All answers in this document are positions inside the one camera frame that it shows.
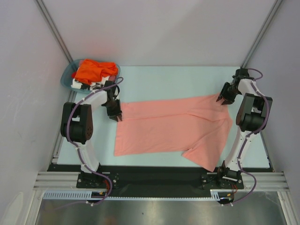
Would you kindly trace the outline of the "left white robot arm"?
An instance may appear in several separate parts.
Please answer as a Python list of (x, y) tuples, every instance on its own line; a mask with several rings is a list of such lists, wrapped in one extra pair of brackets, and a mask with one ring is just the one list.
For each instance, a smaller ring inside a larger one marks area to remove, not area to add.
[(92, 113), (99, 107), (105, 107), (109, 119), (121, 121), (119, 93), (118, 88), (94, 91), (78, 103), (66, 102), (63, 106), (60, 133), (74, 146), (80, 160), (81, 171), (89, 173), (87, 182), (95, 188), (103, 184), (104, 178), (97, 172), (100, 162), (96, 159), (90, 141), (93, 135)]

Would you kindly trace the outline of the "salmon pink t shirt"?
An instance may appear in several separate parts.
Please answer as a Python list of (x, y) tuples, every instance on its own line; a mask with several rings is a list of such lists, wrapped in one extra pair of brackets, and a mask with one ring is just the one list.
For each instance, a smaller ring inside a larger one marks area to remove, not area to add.
[(212, 172), (226, 145), (233, 121), (217, 95), (122, 103), (115, 156), (181, 151)]

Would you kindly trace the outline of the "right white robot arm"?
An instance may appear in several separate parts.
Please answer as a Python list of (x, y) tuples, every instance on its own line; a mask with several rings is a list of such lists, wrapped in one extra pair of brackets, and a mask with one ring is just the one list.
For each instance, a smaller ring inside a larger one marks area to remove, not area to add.
[(273, 98), (263, 95), (256, 81), (251, 79), (226, 82), (217, 101), (223, 100), (222, 105), (231, 105), (238, 94), (243, 96), (243, 100), (235, 120), (236, 138), (222, 163), (224, 172), (216, 176), (216, 182), (221, 188), (229, 187), (233, 183), (232, 175), (237, 176), (242, 171), (245, 154), (254, 138), (265, 129), (273, 103)]

